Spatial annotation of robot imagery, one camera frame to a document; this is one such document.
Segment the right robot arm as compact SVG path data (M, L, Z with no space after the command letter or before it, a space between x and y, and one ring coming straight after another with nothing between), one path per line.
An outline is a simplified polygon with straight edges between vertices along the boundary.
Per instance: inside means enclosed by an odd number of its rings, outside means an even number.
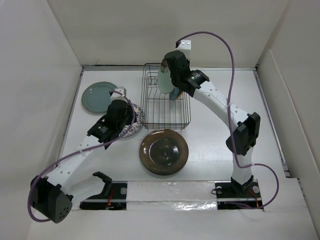
M189 60L180 50L164 56L172 84L190 97L207 106L228 127L230 136L225 141L233 156L231 191L242 197L253 182L252 154L260 131L261 117L247 113L220 93L209 77L200 70L191 70Z

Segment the brown speckled round plate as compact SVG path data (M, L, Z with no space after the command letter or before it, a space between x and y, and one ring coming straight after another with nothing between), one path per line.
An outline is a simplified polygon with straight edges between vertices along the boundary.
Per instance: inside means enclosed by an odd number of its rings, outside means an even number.
M189 147L178 132L171 129L152 131L139 147L142 165L151 173L170 176L179 172L189 158Z

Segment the grey-blue round plate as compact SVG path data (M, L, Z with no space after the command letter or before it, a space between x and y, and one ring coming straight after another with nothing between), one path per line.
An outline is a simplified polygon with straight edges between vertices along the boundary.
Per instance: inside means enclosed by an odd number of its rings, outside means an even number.
M90 85L81 96L82 106L91 113L105 113L111 104L110 91L116 88L115 84L106 81Z

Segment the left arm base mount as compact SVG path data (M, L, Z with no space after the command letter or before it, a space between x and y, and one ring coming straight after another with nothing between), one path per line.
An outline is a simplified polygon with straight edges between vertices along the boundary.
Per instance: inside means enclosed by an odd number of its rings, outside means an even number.
M127 209L127 181L114 181L104 187L102 192L90 196L79 205L81 210L121 211Z

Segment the blue floral white plate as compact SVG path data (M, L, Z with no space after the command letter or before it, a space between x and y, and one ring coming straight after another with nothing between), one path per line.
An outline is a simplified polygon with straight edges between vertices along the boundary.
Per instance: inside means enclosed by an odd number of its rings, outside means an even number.
M143 127L143 119L145 116L143 110L135 103L133 103L132 106L135 112L135 122L131 127L130 124L124 126L122 132L120 133L122 138L128 138L135 135Z

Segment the dark teal scalloped plate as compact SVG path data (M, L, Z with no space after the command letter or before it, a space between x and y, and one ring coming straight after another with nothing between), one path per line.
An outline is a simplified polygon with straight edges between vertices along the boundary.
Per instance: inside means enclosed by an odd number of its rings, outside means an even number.
M175 87L173 91L170 93L169 99L174 101L179 97L180 93L181 93L180 89L178 87Z

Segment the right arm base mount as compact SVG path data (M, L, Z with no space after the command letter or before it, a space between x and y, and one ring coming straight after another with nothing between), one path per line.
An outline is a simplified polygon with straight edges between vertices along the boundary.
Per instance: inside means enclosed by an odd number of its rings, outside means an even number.
M218 210L254 209L263 205L257 181L253 181L244 192L236 192L229 181L218 181L211 193L216 196Z

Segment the mint green flower plate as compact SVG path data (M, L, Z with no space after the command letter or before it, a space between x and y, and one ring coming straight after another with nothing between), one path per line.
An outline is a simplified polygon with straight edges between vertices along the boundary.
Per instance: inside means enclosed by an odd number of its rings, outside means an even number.
M175 86L172 84L171 72L165 58L163 58L160 63L157 76L157 84L162 94L169 94L175 88Z

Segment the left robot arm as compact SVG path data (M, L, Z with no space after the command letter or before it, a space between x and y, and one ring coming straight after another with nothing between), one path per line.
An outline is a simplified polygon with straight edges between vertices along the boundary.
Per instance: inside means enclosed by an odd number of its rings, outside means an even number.
M37 210L46 218L44 222L60 223L71 211L76 194L69 191L76 184L76 178L92 161L95 149L107 149L126 132L125 126L132 127L136 119L133 105L128 98L111 102L103 115L87 132L82 144L88 146L62 157L44 169L30 183L27 199L29 216L35 222L32 210Z

